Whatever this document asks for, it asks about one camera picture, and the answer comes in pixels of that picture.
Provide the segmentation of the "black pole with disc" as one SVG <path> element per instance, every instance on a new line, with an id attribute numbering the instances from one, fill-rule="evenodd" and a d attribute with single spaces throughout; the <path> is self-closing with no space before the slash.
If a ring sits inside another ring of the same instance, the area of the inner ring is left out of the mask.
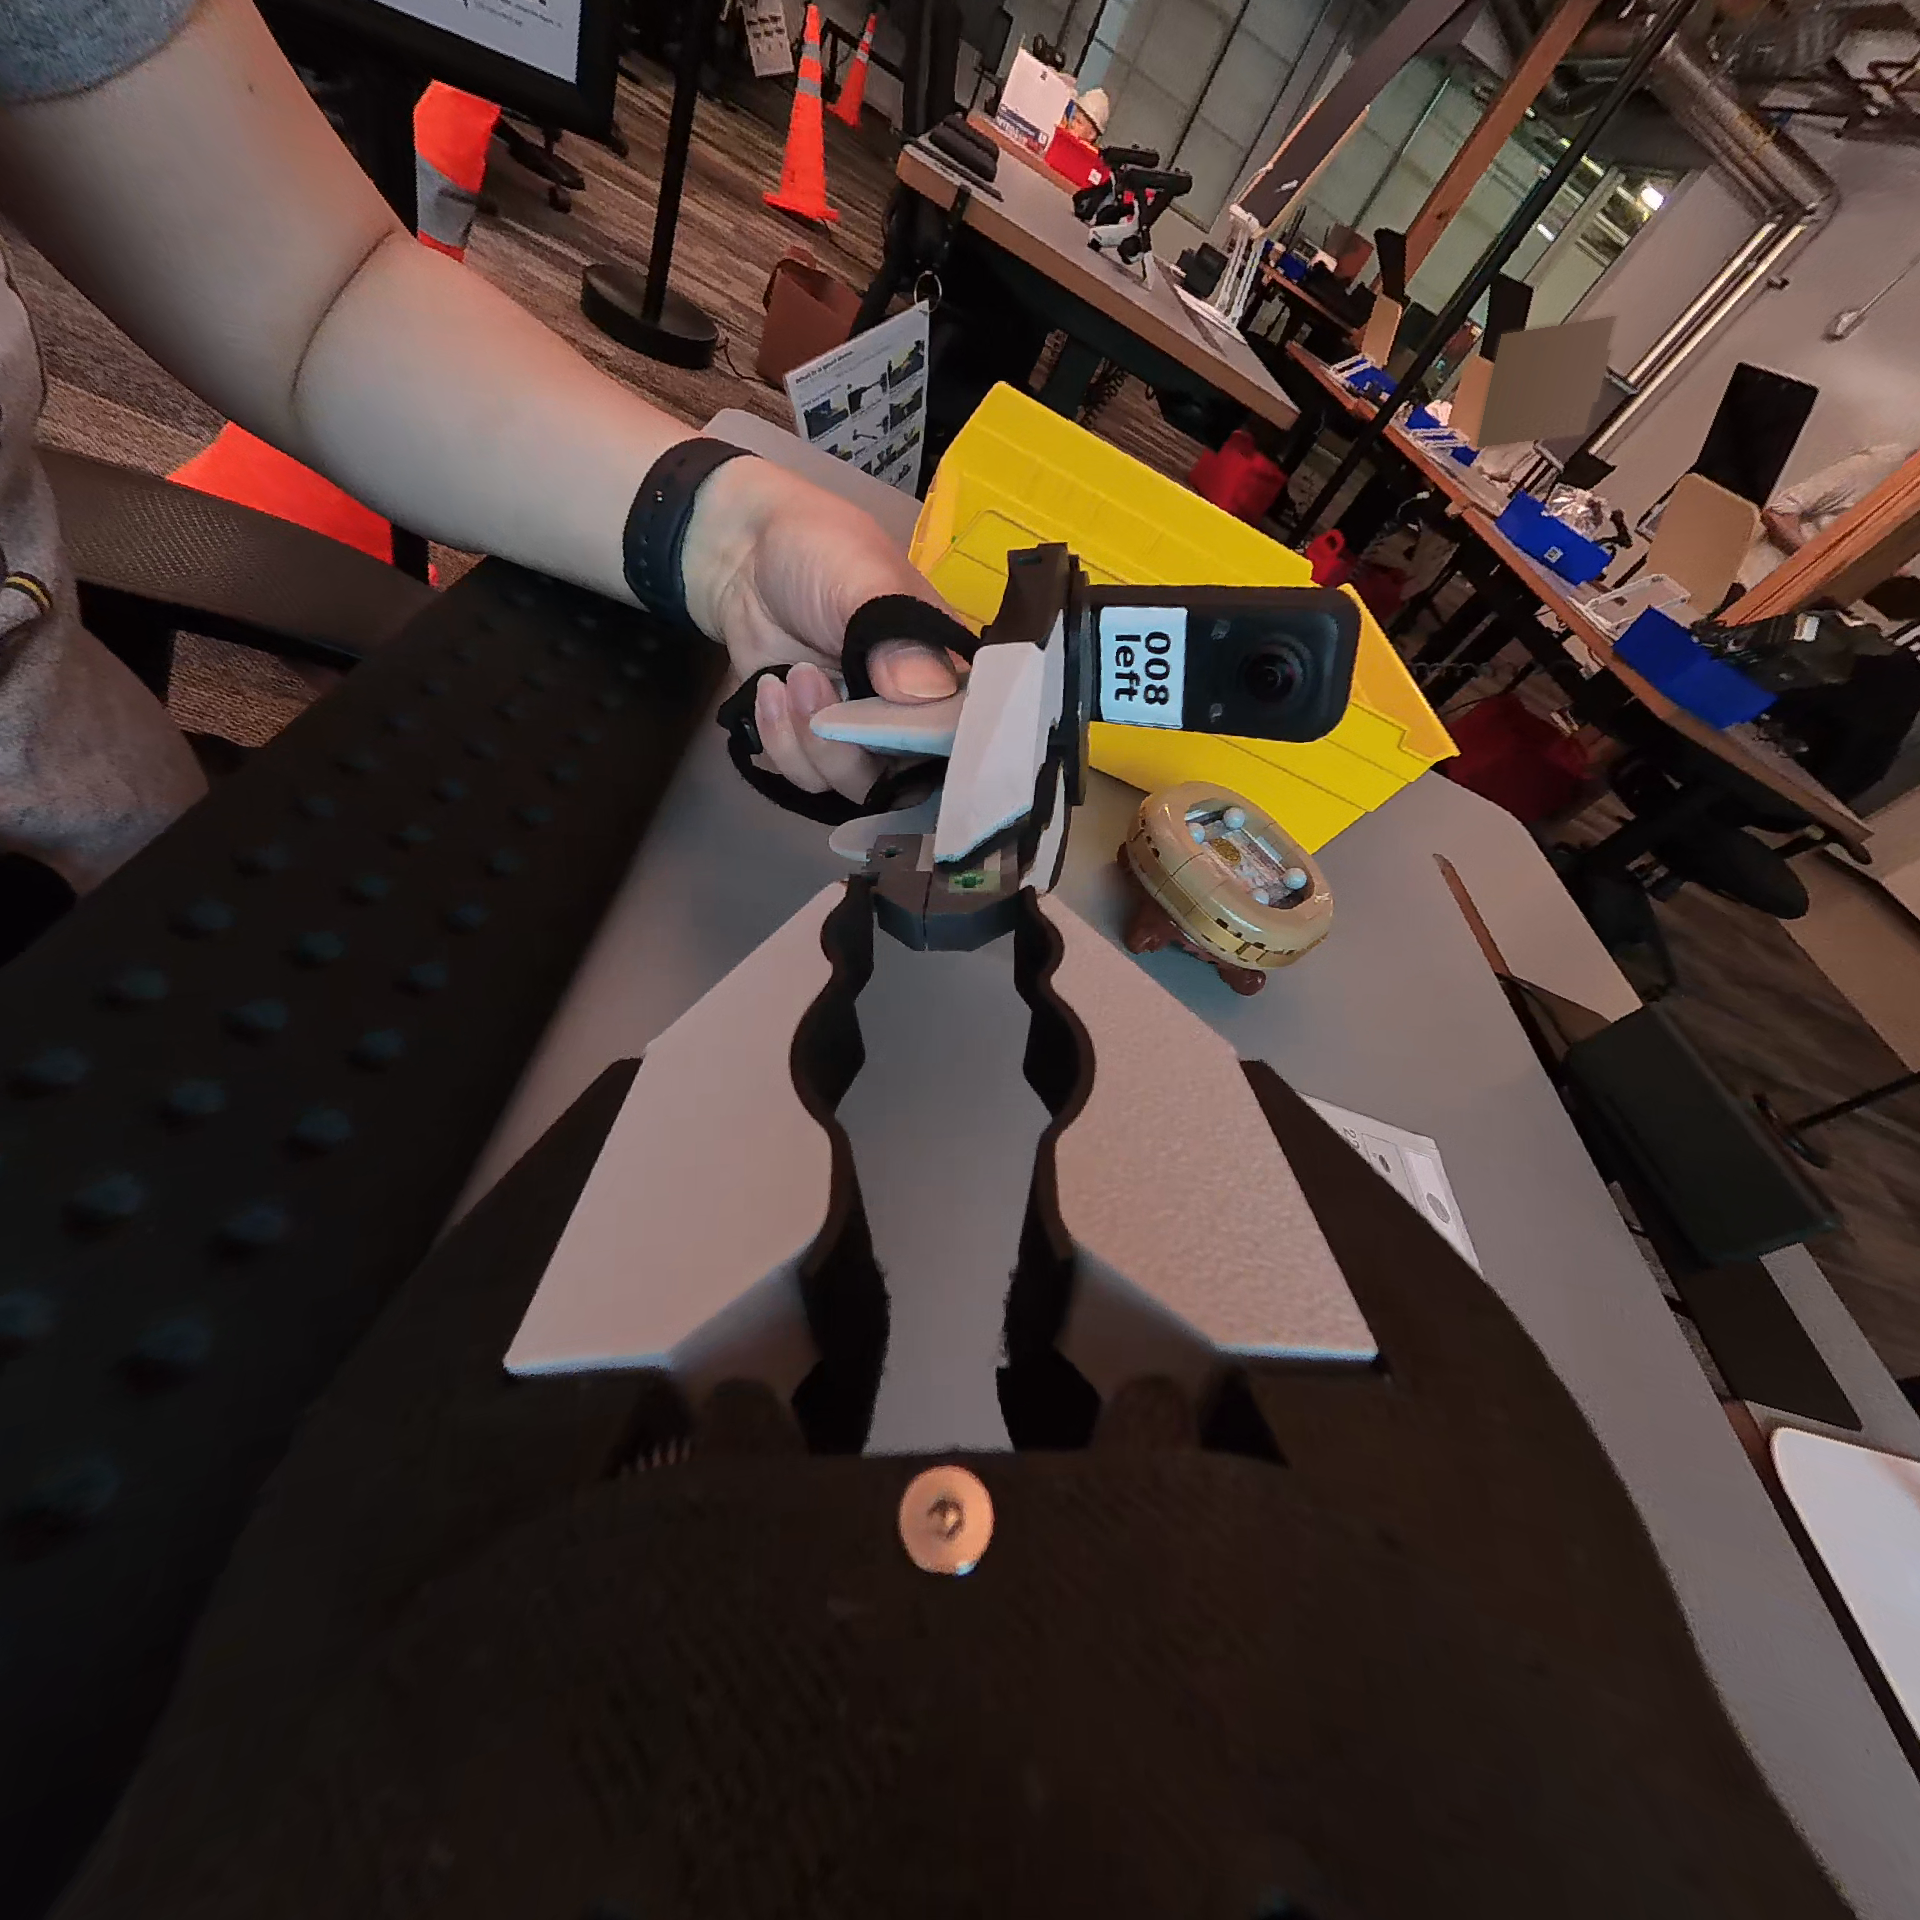
<path id="1" fill-rule="evenodd" d="M 657 225 L 644 268 L 594 262 L 584 270 L 581 280 L 581 308 L 590 324 L 651 360 L 688 371 L 709 371 L 714 364 L 718 324 L 696 302 L 673 293 L 668 280 L 702 71 L 721 14 L 721 1 L 686 1 L 684 7 L 676 83 L 657 189 Z"/>

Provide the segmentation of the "black pole with round base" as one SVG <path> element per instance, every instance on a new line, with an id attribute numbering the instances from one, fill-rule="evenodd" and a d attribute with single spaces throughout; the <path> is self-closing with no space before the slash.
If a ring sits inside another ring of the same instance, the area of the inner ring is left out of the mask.
<path id="1" fill-rule="evenodd" d="M 1572 179 L 1572 171 L 1577 168 L 1586 150 L 1594 145 L 1595 137 L 1619 115 L 1629 93 L 1638 86 L 1652 60 L 1662 52 L 1662 48 L 1666 48 L 1672 37 L 1677 35 L 1692 7 L 1692 1 L 1668 1 L 1632 43 L 1629 57 L 1617 75 L 1617 83 L 1594 104 L 1586 121 L 1571 137 L 1569 148 L 1561 152 L 1560 161 L 1549 168 L 1549 174 L 1542 181 L 1539 181 L 1531 188 L 1526 198 L 1518 206 L 1518 211 L 1512 215 L 1512 220 L 1504 224 L 1504 229 L 1498 232 L 1491 247 L 1480 256 L 1480 261 L 1473 268 L 1473 273 L 1456 288 L 1451 302 L 1433 319 L 1427 335 L 1422 335 L 1414 355 L 1409 360 L 1405 372 L 1398 377 L 1393 392 L 1382 395 L 1377 412 L 1358 424 L 1346 454 L 1332 468 L 1326 485 L 1320 489 L 1310 504 L 1301 507 L 1298 533 L 1307 536 L 1312 535 L 1312 527 L 1322 518 L 1328 503 L 1332 503 L 1340 489 L 1369 457 L 1374 445 L 1393 424 L 1395 413 L 1401 408 L 1401 404 L 1418 399 L 1418 389 L 1422 387 L 1422 380 L 1433 359 L 1446 344 L 1451 333 L 1456 333 L 1461 321 L 1473 312 L 1477 300 L 1491 293 L 1491 288 L 1504 270 L 1504 262 L 1512 259 L 1513 248 L 1525 237 L 1525 230 L 1539 222 L 1539 217 L 1555 200 L 1561 185 Z"/>

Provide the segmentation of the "black framed marker sign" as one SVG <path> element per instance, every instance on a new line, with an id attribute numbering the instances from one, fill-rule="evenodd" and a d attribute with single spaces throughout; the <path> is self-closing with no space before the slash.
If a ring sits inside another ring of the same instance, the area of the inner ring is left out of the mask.
<path id="1" fill-rule="evenodd" d="M 276 27 L 328 35 L 513 110 L 601 140 L 616 127 L 618 1 L 258 1 Z"/>

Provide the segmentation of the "yellow plastic bin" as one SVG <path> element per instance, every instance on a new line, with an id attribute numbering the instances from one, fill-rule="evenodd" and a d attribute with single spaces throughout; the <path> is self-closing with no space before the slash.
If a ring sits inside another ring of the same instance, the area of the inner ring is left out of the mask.
<path id="1" fill-rule="evenodd" d="M 1312 581 L 1297 551 L 998 383 L 930 476 L 907 555 L 979 631 L 998 609 L 1008 555 L 1033 544 L 1065 544 L 1097 584 Z M 1320 854 L 1456 753 L 1374 615 L 1358 612 L 1350 704 L 1330 736 L 1284 744 L 1097 724 L 1092 765 L 1144 793 L 1194 779 L 1222 783 Z"/>

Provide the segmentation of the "white document stand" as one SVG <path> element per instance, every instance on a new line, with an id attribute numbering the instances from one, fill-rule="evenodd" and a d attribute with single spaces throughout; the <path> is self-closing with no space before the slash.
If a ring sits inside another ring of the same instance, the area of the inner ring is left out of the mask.
<path id="1" fill-rule="evenodd" d="M 1918 1463 L 1781 1425 L 1770 1453 L 1814 1558 L 1918 1731 Z"/>

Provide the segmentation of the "brown paper bag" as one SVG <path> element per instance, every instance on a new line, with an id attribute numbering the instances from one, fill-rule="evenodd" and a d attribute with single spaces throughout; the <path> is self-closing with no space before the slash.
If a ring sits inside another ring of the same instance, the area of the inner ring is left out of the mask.
<path id="1" fill-rule="evenodd" d="M 755 372 L 761 383 L 780 389 L 787 372 L 850 339 L 862 289 L 806 248 L 794 247 L 776 262 L 761 307 Z"/>

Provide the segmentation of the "white printed card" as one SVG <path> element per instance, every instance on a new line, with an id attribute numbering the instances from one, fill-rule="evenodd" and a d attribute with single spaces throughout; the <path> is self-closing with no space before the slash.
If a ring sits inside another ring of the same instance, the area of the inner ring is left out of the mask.
<path id="1" fill-rule="evenodd" d="M 785 375 L 804 443 L 907 495 L 922 492 L 928 318 L 916 302 Z"/>

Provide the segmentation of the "orange bag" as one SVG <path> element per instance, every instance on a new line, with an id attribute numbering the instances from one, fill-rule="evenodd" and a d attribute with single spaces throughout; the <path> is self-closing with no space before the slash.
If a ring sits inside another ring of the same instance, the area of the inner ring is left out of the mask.
<path id="1" fill-rule="evenodd" d="M 172 468 L 169 480 L 291 520 L 442 588 L 442 574 L 426 539 L 398 531 L 392 518 L 237 423 L 227 423 L 204 449 Z"/>

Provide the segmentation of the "tan round brick model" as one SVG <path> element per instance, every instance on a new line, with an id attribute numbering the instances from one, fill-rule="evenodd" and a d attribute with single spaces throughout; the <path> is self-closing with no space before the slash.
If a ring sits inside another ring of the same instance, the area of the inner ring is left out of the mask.
<path id="1" fill-rule="evenodd" d="M 1216 781 L 1146 796 L 1117 869 L 1125 950 L 1186 953 L 1238 996 L 1257 996 L 1332 929 L 1332 888 L 1312 854 Z"/>

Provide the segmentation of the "blue plastic bin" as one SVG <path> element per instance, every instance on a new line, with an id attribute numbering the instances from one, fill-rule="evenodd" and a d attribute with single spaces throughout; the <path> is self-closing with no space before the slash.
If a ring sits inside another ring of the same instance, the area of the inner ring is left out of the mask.
<path id="1" fill-rule="evenodd" d="M 1761 720 L 1778 699 L 1778 693 L 1709 653 L 1689 629 L 1658 607 L 1642 609 L 1617 637 L 1613 661 L 1721 731 Z"/>
<path id="2" fill-rule="evenodd" d="M 1613 559 L 1613 552 L 1604 544 L 1547 512 L 1545 503 L 1526 492 L 1518 492 L 1506 500 L 1494 516 L 1494 527 L 1501 539 L 1512 542 L 1523 555 L 1539 561 L 1569 588 L 1595 582 Z"/>

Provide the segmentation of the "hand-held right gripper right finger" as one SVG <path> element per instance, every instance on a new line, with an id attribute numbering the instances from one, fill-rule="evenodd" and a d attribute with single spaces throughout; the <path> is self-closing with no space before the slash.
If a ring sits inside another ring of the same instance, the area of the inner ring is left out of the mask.
<path id="1" fill-rule="evenodd" d="M 1378 1357 L 1237 1046 L 1057 896 L 1024 892 L 1024 1078 L 1048 1110 L 1003 1304 L 1019 1451 L 1086 1449 L 1144 1388 L 1202 1449 L 1277 1453 L 1269 1368 Z"/>

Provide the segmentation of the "red bag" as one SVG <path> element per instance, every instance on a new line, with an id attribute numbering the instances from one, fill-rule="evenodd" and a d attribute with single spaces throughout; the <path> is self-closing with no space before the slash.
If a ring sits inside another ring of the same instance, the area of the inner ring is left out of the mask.
<path id="1" fill-rule="evenodd" d="M 1437 775 L 1534 828 L 1590 796 L 1594 767 L 1579 737 L 1508 695 L 1469 704 L 1446 720 L 1454 757 Z"/>
<path id="2" fill-rule="evenodd" d="M 1280 507 L 1290 472 L 1251 424 L 1238 424 L 1194 462 L 1186 487 L 1230 516 L 1259 525 Z"/>

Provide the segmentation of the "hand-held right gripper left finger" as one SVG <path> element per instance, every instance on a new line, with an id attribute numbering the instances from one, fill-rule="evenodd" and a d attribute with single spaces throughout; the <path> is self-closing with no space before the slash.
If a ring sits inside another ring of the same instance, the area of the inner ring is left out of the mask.
<path id="1" fill-rule="evenodd" d="M 866 1062 L 875 886 L 838 880 L 641 1056 L 533 1301 L 510 1375 L 768 1388 L 825 1453 L 868 1445 L 889 1343 L 838 1105 Z"/>

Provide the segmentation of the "grey background table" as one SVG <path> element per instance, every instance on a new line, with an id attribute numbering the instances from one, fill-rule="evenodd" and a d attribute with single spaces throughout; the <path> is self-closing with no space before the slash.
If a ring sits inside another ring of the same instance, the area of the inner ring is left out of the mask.
<path id="1" fill-rule="evenodd" d="M 1062 349 L 1040 389 L 1054 413 L 1081 413 L 1101 364 L 1123 368 L 1157 392 L 1216 395 L 1276 427 L 1298 423 L 1297 403 L 1232 328 L 1200 319 L 1148 256 L 1123 268 L 1090 247 L 1068 195 L 1006 157 L 993 182 L 956 171 L 928 143 L 909 142 L 896 160 L 896 203 L 881 272 L 866 304 L 875 318 L 893 289 L 926 272 L 944 294 L 963 288 L 954 247 L 993 262 L 1018 310 L 1062 333 Z"/>

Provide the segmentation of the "grey desk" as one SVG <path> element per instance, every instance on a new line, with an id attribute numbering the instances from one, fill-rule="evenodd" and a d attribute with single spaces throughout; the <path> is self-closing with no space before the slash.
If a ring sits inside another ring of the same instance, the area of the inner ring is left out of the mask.
<path id="1" fill-rule="evenodd" d="M 1435 775 L 1336 839 L 1332 934 L 1277 985 L 1237 998 L 1194 964 L 1146 969 L 1298 1093 L 1437 1143 L 1482 1275 L 1610 1449 L 1771 1788 L 1849 1903 L 1916 1916 L 1913 1764 L 1437 856 L 1526 983 L 1625 1014 L 1625 976 L 1525 830 Z M 704 723 L 456 1213 L 838 873 L 825 830 L 755 796 Z M 872 1438 L 998 1443 L 1002 1301 L 1044 1121 L 1019 1072 L 1024 1004 L 1003 948 L 886 945 L 860 1022 L 868 1061 L 843 1115 L 900 1287 Z"/>

